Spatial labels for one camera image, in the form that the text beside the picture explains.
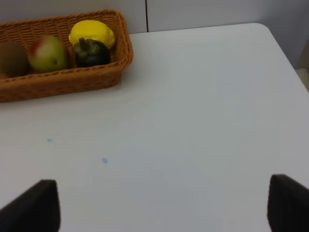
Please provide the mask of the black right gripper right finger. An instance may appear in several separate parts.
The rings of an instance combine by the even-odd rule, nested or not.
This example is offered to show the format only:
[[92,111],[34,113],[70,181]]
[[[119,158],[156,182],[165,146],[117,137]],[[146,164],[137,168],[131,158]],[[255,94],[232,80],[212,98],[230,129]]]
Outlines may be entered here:
[[267,219],[272,232],[307,232],[309,189],[285,174],[272,175]]

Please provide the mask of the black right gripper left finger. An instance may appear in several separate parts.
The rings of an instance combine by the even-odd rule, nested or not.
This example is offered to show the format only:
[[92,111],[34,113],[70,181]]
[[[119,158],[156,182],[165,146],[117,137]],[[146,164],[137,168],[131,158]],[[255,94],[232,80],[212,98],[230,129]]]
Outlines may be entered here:
[[0,210],[2,232],[57,232],[60,203],[55,180],[41,180]]

